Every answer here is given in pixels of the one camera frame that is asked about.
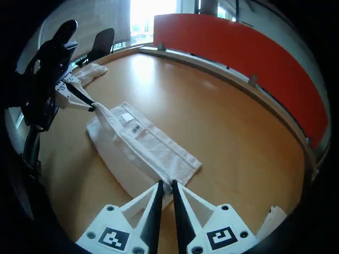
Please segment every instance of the window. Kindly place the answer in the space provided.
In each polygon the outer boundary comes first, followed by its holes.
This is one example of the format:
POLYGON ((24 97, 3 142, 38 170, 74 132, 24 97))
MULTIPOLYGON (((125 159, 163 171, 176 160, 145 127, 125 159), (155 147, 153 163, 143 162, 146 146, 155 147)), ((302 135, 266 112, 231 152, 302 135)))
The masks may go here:
POLYGON ((154 16, 177 11, 177 0, 131 0, 131 45, 153 42, 154 16))

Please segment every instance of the metal bracket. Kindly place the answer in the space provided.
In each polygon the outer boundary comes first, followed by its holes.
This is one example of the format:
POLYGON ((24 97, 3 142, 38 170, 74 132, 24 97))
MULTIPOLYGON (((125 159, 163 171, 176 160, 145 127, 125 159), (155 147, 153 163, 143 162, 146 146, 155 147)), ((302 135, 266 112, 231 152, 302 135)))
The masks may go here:
POLYGON ((250 79, 248 80, 248 84, 256 87, 256 84, 258 83, 258 76, 257 75, 250 75, 250 79))
POLYGON ((158 45, 158 50, 160 50, 160 51, 166 51, 166 48, 165 48, 165 46, 164 46, 164 44, 163 44, 162 42, 159 43, 159 45, 158 45))

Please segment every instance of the screw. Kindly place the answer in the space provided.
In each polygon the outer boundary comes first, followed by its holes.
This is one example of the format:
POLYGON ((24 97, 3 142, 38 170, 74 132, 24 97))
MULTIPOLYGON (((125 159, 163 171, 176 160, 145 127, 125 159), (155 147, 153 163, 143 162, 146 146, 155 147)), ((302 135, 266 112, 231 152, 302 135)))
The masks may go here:
POLYGON ((194 247, 192 249, 192 254, 201 254, 201 253, 203 253, 203 248, 201 247, 194 247))
POLYGON ((132 250, 133 254, 144 254, 144 249, 140 247, 134 247, 132 250))
POLYGON ((94 233, 94 232, 88 232, 88 233, 87 233, 87 237, 88 237, 89 239, 94 239, 94 238, 95 238, 95 233, 94 233))
POLYGON ((248 233, 246 231, 243 231, 240 233, 241 238, 246 238, 248 236, 248 233))

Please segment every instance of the folded towel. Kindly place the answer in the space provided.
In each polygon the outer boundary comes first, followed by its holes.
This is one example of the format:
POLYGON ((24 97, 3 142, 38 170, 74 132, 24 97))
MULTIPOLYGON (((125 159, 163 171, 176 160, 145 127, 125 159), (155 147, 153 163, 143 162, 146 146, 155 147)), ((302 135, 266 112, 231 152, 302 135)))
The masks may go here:
POLYGON ((108 110, 95 103, 97 115, 87 124, 97 151, 133 198, 155 182, 164 182, 163 208, 171 202, 171 183, 186 185, 201 163, 141 113, 124 102, 108 110))
POLYGON ((104 75, 108 69, 96 63, 90 63, 85 67, 75 71, 73 76, 81 81, 82 87, 87 87, 94 78, 104 75))

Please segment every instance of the towel label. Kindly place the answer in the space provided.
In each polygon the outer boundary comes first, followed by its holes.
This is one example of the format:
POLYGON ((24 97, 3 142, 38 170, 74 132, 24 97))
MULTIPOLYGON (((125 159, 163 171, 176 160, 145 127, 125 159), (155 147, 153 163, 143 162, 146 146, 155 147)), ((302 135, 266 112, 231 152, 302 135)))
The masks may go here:
POLYGON ((144 127, 141 124, 139 124, 138 122, 136 122, 136 124, 133 125, 133 128, 131 128, 130 130, 131 130, 134 138, 136 138, 143 131, 143 129, 144 129, 144 127))
POLYGON ((134 119, 134 116, 132 116, 130 113, 125 113, 119 116, 120 122, 128 122, 133 119, 134 119))

